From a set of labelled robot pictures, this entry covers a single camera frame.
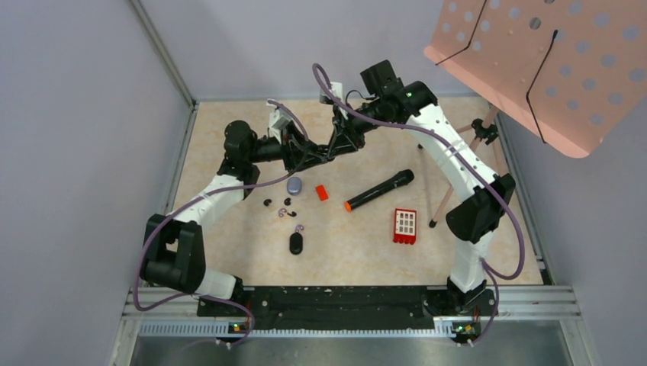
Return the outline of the black earbud with purple hook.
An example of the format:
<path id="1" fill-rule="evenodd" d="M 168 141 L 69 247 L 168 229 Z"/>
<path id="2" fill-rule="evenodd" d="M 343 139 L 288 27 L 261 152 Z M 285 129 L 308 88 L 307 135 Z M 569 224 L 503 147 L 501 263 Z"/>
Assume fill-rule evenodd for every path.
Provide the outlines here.
<path id="1" fill-rule="evenodd" d="M 278 216 L 279 217 L 296 217 L 297 213 L 295 211 L 288 211 L 286 208 L 281 208 L 278 210 Z"/>

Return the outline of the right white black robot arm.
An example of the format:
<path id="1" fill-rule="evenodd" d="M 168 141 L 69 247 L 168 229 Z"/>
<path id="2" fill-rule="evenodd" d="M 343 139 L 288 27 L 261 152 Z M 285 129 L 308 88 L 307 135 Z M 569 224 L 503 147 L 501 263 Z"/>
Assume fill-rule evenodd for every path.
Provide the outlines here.
<path id="1" fill-rule="evenodd" d="M 484 260 L 501 217 L 512 217 L 509 203 L 516 183 L 499 175 L 477 157 L 445 116 L 437 97 L 420 81 L 405 85 L 384 60 L 361 74 L 373 101 L 354 110 L 343 101 L 323 67 L 313 64 L 320 90 L 351 120 L 406 130 L 445 175 L 460 203 L 447 213 L 446 223 L 457 240 L 448 278 L 447 303 L 457 314 L 478 305 L 487 284 Z"/>

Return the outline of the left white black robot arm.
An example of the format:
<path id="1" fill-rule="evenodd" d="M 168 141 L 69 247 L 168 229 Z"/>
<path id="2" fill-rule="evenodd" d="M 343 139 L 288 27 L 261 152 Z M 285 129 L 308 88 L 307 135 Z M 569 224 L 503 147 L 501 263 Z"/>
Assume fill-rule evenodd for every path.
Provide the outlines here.
<path id="1" fill-rule="evenodd" d="M 330 147 L 307 140 L 295 120 L 275 136 L 260 137 L 243 120 L 224 130 L 224 159 L 216 175 L 187 204 L 164 216 L 154 214 L 146 224 L 143 259 L 138 277 L 188 295 L 215 297 L 227 315 L 243 309 L 241 280 L 209 269 L 204 235 L 230 208 L 244 201 L 258 181 L 258 163 L 282 161 L 288 175 L 330 161 Z"/>

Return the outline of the black earbud charging case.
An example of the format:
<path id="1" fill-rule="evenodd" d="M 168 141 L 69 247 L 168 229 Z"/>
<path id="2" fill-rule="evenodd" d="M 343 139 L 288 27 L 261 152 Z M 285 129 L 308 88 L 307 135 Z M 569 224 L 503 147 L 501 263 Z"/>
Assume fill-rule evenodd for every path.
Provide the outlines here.
<path id="1" fill-rule="evenodd" d="M 289 238 L 289 252 L 292 255 L 300 255 L 304 248 L 304 239 L 299 232 L 294 232 Z"/>

